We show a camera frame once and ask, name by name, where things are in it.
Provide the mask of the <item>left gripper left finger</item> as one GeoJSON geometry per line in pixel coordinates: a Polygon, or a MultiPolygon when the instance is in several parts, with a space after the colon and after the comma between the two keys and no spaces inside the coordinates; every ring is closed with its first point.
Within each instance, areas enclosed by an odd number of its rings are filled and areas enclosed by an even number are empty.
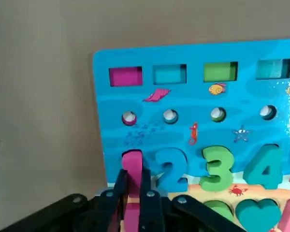
{"type": "Polygon", "coordinates": [[[128,173],[113,188],[88,199],[75,193],[1,229],[1,232],[118,232],[127,203],[128,173]]]}

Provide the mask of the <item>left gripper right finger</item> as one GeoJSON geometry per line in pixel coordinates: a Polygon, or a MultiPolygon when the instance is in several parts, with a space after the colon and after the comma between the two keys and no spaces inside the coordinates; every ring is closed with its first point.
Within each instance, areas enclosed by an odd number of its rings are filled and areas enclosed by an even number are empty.
{"type": "Polygon", "coordinates": [[[243,232],[244,229],[189,195],[170,200],[151,188],[150,171],[142,170],[140,232],[243,232]]]}

